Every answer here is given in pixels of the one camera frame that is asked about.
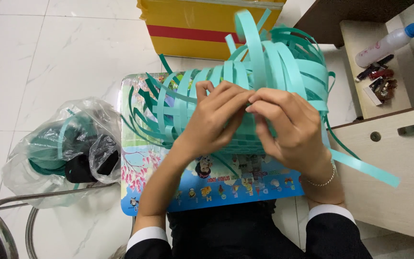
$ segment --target red stripe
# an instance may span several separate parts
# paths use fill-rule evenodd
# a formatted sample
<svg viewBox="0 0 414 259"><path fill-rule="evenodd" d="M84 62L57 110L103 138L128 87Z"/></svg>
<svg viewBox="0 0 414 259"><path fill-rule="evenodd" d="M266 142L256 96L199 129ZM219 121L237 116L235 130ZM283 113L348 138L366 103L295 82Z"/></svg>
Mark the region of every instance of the red stripe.
<svg viewBox="0 0 414 259"><path fill-rule="evenodd" d="M226 42L228 34L233 36L234 43L241 43L234 32L223 32L205 29L186 29L159 25L146 25L150 36L167 37L185 40Z"/></svg>

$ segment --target white shirt cuff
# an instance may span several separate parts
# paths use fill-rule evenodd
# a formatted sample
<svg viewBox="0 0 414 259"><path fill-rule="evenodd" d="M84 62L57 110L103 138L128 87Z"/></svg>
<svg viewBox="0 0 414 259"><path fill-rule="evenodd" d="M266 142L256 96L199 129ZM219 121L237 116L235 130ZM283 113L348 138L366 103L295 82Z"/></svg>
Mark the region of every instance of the white shirt cuff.
<svg viewBox="0 0 414 259"><path fill-rule="evenodd" d="M129 248L131 248L136 243L151 238L162 239L167 242L167 234L162 228L146 227L140 229L139 231L135 232L135 234L133 234L133 236L129 240L129 243L127 243L126 251L129 250Z"/></svg>
<svg viewBox="0 0 414 259"><path fill-rule="evenodd" d="M309 220L322 213L336 213L350 219L354 224L356 223L354 221L354 217L347 209L333 204L322 204L315 206L309 211Z"/></svg>

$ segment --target clear plastic bag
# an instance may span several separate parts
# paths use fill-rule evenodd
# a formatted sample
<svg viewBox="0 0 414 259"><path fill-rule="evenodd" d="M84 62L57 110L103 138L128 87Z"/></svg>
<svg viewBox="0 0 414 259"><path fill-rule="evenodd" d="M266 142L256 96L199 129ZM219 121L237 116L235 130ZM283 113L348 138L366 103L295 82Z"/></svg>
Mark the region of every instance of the clear plastic bag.
<svg viewBox="0 0 414 259"><path fill-rule="evenodd" d="M67 101L15 146L2 169L3 183L16 195L25 195L119 182L120 135L121 118L110 104L94 97ZM88 162L90 181L68 181L65 174L73 159L85 168ZM40 209L70 206L88 194L89 191L26 202Z"/></svg>

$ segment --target silver bracelet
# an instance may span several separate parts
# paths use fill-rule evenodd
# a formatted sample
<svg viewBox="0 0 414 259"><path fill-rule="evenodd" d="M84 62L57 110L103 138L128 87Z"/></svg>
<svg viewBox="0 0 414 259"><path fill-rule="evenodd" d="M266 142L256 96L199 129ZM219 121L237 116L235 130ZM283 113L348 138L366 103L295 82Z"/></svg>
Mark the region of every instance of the silver bracelet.
<svg viewBox="0 0 414 259"><path fill-rule="evenodd" d="M325 185L329 184L329 183L333 180L333 178L335 177L335 166L332 164L332 167L333 167L332 177L330 178L330 180L329 180L328 182L326 182L326 183L324 183L324 184L315 184L315 183L313 183L313 182L309 181L306 177L305 177L305 180L306 180L308 183L310 183L310 184L312 184L312 185L314 185L314 186L323 187L323 186L325 186Z"/></svg>

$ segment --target yellow foam box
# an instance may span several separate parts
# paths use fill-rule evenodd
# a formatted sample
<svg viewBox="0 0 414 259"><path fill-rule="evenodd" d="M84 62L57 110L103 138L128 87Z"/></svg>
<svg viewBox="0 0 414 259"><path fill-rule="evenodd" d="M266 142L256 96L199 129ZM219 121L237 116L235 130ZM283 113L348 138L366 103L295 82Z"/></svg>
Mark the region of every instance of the yellow foam box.
<svg viewBox="0 0 414 259"><path fill-rule="evenodd" d="M235 34L234 14L247 9L257 23L264 11L270 9L262 27L270 30L284 3L285 0L138 0L137 7L142 10L140 19L146 22L156 53L227 60L230 52L224 38L232 34L236 46L241 45Z"/></svg>

